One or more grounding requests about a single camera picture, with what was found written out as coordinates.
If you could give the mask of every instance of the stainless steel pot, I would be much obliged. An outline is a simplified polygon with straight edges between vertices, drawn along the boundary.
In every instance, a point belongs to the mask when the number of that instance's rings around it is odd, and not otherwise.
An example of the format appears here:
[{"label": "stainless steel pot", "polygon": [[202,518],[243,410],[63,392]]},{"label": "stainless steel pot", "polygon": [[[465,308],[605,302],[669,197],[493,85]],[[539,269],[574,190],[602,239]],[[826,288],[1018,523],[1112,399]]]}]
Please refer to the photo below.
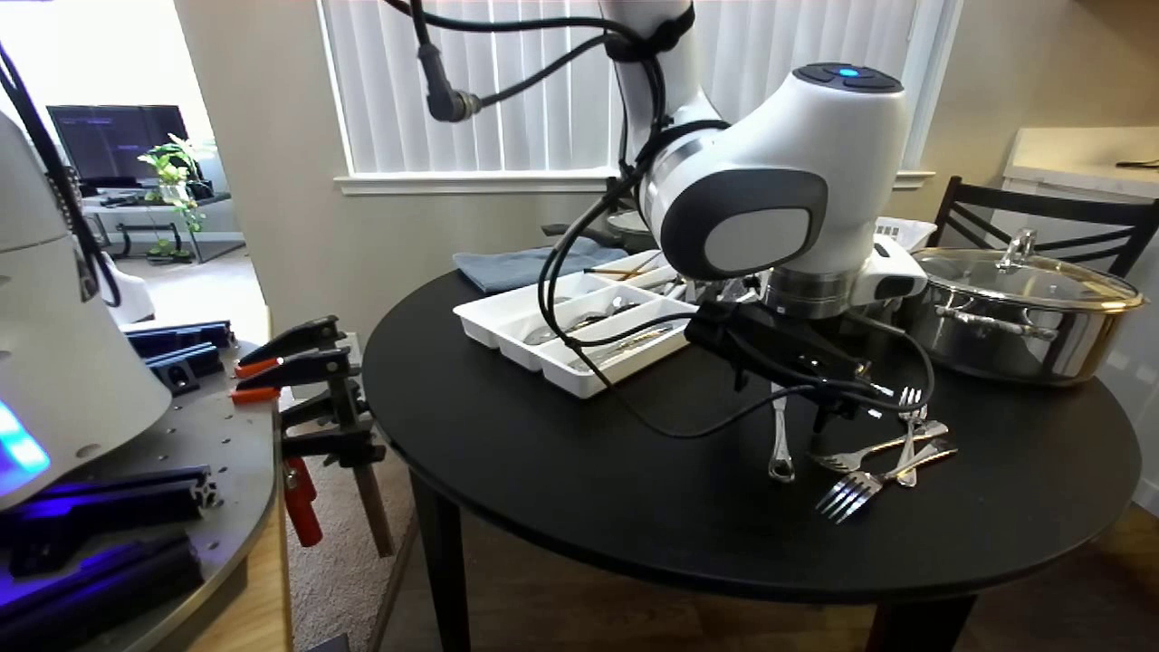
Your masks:
[{"label": "stainless steel pot", "polygon": [[939,366],[1011,382],[1085,382],[1105,363],[1143,293],[1052,258],[924,250],[927,288],[906,331]]}]

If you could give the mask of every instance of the pot lid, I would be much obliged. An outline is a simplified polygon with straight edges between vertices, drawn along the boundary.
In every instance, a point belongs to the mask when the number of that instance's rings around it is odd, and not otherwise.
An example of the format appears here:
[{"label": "pot lid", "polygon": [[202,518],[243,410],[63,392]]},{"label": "pot lid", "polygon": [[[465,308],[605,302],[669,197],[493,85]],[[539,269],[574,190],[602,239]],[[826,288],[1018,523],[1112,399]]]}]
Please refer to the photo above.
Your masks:
[{"label": "pot lid", "polygon": [[1004,258],[1001,250],[922,250],[922,269],[936,287],[956,293],[981,293],[994,302],[1013,302],[1061,311],[1126,311],[1143,305],[1143,293],[1126,283],[1055,261],[1055,258]]}]

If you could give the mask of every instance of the chair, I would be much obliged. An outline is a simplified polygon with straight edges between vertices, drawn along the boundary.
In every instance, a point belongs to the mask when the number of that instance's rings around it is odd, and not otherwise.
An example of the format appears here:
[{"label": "chair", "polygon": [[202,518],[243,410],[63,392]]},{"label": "chair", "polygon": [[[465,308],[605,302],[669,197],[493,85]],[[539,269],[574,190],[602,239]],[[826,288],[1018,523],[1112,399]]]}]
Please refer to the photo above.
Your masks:
[{"label": "chair", "polygon": [[1004,187],[963,183],[950,176],[931,247],[950,232],[981,250],[1004,250],[1021,232],[1038,232],[1038,253],[1126,276],[1159,227],[1155,204],[1096,204],[1061,197],[1021,197]]}]

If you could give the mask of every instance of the pot handle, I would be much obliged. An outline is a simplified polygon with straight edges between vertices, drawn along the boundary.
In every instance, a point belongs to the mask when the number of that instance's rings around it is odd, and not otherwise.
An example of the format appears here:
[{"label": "pot handle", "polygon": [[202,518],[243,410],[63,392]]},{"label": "pot handle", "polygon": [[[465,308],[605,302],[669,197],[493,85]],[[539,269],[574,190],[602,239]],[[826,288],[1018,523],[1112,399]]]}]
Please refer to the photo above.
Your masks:
[{"label": "pot handle", "polygon": [[963,311],[963,308],[953,308],[953,305],[939,305],[939,315],[941,318],[950,315],[950,318],[972,321],[972,327],[1009,331],[1009,333],[1018,333],[1018,335],[1041,335],[1041,339],[1055,339],[1059,335],[1059,331],[1038,331],[1033,318],[1011,321],[1011,318],[975,315],[975,311]]}]

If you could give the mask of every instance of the monitor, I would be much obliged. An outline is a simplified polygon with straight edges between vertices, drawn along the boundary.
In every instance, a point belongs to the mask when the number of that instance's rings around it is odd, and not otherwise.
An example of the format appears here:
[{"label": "monitor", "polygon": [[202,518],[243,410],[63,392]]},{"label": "monitor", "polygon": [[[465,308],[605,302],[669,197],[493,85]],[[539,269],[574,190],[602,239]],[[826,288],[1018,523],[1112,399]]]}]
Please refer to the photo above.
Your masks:
[{"label": "monitor", "polygon": [[172,134],[188,137],[179,105],[48,105],[48,116],[86,197],[149,183],[138,155]]}]

